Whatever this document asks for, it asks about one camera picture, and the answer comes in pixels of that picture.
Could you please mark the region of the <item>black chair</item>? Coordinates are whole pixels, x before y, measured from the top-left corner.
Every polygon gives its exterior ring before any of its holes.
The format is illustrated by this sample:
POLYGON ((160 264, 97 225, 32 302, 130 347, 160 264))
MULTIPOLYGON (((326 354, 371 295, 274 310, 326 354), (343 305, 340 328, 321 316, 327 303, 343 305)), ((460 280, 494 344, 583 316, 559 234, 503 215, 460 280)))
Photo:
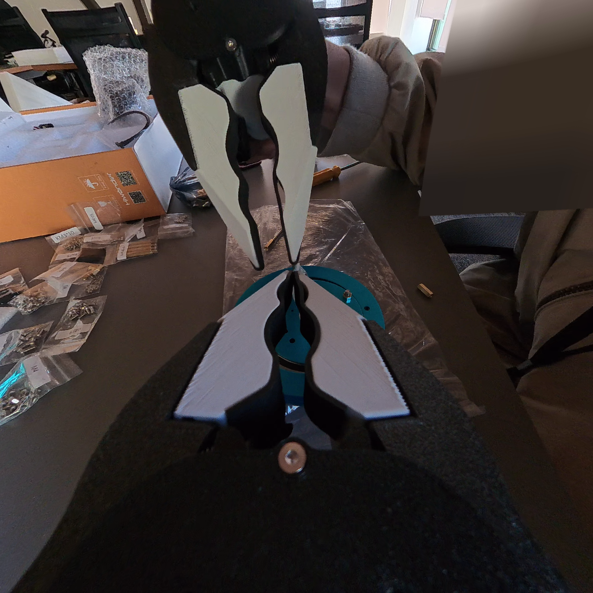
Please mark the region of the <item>black chair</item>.
POLYGON ((143 49, 122 3, 92 10, 48 11, 42 14, 75 63, 95 46, 143 49))
POLYGON ((372 5, 373 1, 313 1, 323 36, 355 48, 369 38, 372 5))

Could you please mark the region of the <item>bubble wrap roll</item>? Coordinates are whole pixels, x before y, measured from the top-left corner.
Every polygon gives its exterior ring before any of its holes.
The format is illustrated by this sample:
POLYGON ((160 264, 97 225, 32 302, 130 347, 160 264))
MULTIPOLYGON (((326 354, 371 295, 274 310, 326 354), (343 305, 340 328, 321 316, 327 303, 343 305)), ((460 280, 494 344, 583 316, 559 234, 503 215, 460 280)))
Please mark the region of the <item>bubble wrap roll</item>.
POLYGON ((94 46, 82 55, 103 123, 129 111, 152 115, 148 53, 143 49, 94 46))

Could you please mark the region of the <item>person's right forearm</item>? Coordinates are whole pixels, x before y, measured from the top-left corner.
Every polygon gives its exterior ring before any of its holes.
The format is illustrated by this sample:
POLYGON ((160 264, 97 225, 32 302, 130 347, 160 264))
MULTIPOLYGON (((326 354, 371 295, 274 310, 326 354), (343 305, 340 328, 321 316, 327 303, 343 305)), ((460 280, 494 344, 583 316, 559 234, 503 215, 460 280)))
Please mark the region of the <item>person's right forearm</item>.
POLYGON ((445 54, 412 55, 399 38, 343 46, 351 71, 336 127, 323 152, 402 170, 421 186, 445 54))

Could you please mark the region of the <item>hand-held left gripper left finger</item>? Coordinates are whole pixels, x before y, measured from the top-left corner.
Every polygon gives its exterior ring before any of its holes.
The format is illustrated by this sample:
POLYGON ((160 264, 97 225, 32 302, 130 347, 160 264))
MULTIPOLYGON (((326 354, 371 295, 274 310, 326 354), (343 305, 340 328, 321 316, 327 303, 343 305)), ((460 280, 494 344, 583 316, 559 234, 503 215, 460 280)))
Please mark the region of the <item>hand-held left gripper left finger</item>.
POLYGON ((283 271, 219 320, 218 330, 174 410, 175 419, 230 424, 231 409, 271 386, 278 362, 271 327, 285 320, 283 271))

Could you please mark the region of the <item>orange cardboard box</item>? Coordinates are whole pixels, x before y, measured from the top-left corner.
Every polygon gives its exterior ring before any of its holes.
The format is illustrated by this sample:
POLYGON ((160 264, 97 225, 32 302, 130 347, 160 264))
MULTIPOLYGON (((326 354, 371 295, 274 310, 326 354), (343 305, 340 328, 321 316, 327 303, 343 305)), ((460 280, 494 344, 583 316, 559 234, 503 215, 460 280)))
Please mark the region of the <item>orange cardboard box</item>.
POLYGON ((164 214, 182 154, 159 115, 104 129, 94 103, 1 113, 1 242, 72 226, 68 206, 116 202, 123 221, 164 214))

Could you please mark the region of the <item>pile of small screw bags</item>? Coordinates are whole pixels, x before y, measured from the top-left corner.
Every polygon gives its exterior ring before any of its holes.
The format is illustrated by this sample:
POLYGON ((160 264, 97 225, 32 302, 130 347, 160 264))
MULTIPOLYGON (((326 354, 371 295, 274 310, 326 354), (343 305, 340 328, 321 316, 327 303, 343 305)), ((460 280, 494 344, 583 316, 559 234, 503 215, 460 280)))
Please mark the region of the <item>pile of small screw bags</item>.
POLYGON ((48 269, 29 286, 19 269, 1 275, 1 315, 31 315, 66 303, 56 320, 1 333, 1 424, 23 414, 41 397, 81 373, 70 354, 83 347, 106 306, 100 295, 108 268, 156 255, 158 242, 193 234, 188 213, 124 223, 95 218, 46 237, 53 248, 48 269))

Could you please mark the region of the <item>blue round metal base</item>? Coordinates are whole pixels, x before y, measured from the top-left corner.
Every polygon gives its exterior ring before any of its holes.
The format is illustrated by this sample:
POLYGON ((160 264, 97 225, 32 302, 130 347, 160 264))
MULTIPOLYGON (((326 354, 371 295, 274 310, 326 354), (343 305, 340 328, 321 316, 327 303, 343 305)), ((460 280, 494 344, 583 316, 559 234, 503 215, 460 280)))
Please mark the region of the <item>blue round metal base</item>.
MULTIPOLYGON (((375 302, 374 297, 371 293, 363 287, 359 282, 356 280, 349 279, 348 283, 340 285, 334 276, 339 276, 339 272, 331 271, 328 269, 323 269, 323 274, 330 275, 330 278, 322 278, 322 282, 319 283, 318 279, 318 271, 315 266, 307 266, 304 268, 307 272, 306 276, 314 281, 316 284, 330 292, 334 295, 338 300, 342 301, 348 307, 352 308, 356 313, 361 315, 365 320, 365 325, 367 330, 370 331, 370 322, 379 321, 379 327, 381 329, 384 328, 384 318, 381 312, 380 307, 375 302)), ((286 321, 286 330, 285 333, 289 337, 296 337, 296 344, 297 348, 301 350, 300 355, 295 355, 294 353, 287 353, 287 352, 279 352, 281 360, 288 360, 290 362, 298 362, 302 366, 302 375, 303 375, 303 386, 302 386, 302 404, 304 405, 304 390, 305 390, 305 359, 307 353, 310 349, 309 343, 306 339, 301 335, 300 331, 300 312, 295 303, 294 298, 294 285, 289 290, 288 297, 286 298, 286 307, 287 313, 285 316, 288 318, 286 321)), ((342 426, 347 423, 347 421, 313 421, 317 426, 322 428, 328 434, 337 434, 342 431, 342 426)))

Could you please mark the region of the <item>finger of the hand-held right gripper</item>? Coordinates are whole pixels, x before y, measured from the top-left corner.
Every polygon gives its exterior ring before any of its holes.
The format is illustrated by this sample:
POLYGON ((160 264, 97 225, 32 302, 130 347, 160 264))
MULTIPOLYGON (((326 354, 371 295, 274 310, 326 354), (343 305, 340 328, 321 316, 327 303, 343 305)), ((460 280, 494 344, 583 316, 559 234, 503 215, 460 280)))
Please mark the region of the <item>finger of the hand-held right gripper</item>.
POLYGON ((262 122, 275 139, 276 179, 285 195, 282 222, 291 263, 298 263, 312 190, 316 147, 311 142, 302 66, 274 68, 259 90, 262 122))
POLYGON ((196 161, 196 174, 228 231, 254 268, 264 268, 257 225, 248 207, 248 183, 238 166, 238 117, 226 96, 205 85, 179 91, 196 161))

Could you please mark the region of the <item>orange handled screwdriver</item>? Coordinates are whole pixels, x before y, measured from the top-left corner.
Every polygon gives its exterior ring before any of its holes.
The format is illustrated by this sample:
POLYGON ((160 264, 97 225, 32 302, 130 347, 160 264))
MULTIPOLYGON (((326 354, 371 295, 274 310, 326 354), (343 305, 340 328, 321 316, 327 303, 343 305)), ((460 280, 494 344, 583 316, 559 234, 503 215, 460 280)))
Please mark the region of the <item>orange handled screwdriver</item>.
POLYGON ((336 180, 340 177, 340 174, 343 171, 353 168, 353 167, 359 165, 360 163, 361 163, 361 161, 354 161, 354 162, 349 163, 343 167, 332 166, 331 168, 325 168, 323 170, 315 172, 313 174, 312 187, 336 180))

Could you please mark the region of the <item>clear plastic bag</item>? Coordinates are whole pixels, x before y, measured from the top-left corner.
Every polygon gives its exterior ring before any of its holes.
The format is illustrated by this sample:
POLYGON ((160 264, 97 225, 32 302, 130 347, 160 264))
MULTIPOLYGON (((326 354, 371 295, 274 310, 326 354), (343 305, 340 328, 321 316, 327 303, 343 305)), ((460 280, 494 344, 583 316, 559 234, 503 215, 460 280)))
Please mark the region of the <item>clear plastic bag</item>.
MULTIPOLYGON (((257 208, 253 217, 263 246, 280 229, 277 207, 267 205, 257 208)), ((278 241, 264 253, 264 261, 264 270, 256 271, 227 231, 223 314, 235 306, 256 280, 288 267, 284 241, 278 241)), ((301 246, 300 264, 344 272, 364 285, 382 310, 386 332, 441 381, 468 416, 486 412, 484 406, 470 401, 460 379, 448 369, 438 342, 404 293, 386 257, 351 202, 329 199, 312 201, 301 246)))

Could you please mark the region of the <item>dark office chair seat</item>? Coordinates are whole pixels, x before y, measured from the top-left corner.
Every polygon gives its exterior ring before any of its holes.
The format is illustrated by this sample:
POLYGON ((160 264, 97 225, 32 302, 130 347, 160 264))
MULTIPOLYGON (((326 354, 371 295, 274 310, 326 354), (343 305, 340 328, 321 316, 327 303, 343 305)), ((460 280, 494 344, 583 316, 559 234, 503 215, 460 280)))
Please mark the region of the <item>dark office chair seat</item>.
POLYGON ((433 216, 435 230, 458 272, 474 263, 514 259, 523 213, 433 216))

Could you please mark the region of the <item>dark plastic parts bag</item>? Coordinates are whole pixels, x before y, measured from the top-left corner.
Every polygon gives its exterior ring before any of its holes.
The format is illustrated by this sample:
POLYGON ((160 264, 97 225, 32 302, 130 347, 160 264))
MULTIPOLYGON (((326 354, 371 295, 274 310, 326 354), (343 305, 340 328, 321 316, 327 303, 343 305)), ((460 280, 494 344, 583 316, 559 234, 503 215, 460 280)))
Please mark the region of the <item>dark plastic parts bag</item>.
POLYGON ((182 167, 180 172, 170 178, 169 187, 172 195, 191 208, 209 208, 212 203, 202 187, 195 172, 189 167, 182 167))

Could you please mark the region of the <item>beige jacket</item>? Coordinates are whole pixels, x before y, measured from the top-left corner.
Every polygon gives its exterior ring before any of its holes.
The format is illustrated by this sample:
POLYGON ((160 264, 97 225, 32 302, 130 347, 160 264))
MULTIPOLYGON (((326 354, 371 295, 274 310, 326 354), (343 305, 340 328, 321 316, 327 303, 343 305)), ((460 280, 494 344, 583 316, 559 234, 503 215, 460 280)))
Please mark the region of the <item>beige jacket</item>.
POLYGON ((460 278, 505 366, 535 364, 516 389, 551 454, 592 463, 592 209, 528 213, 513 260, 460 278))

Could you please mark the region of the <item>person's right hand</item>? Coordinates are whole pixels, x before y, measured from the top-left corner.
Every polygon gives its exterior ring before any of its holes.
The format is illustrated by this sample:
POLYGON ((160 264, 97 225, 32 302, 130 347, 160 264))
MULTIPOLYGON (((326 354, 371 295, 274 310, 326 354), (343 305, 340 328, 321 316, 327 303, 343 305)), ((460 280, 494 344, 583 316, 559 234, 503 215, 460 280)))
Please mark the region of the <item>person's right hand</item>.
POLYGON ((323 152, 336 127, 351 71, 351 56, 344 47, 326 41, 326 49, 327 85, 317 143, 319 154, 323 152))

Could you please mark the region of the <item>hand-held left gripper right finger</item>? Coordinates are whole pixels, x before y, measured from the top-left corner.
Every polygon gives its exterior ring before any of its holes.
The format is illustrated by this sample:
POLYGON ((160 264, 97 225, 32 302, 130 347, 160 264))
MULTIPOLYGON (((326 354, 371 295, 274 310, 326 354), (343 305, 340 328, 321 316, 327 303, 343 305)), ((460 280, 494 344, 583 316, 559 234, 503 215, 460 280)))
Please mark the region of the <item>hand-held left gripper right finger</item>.
POLYGON ((410 415, 364 318, 310 278, 293 274, 305 359, 304 407, 312 421, 410 415))

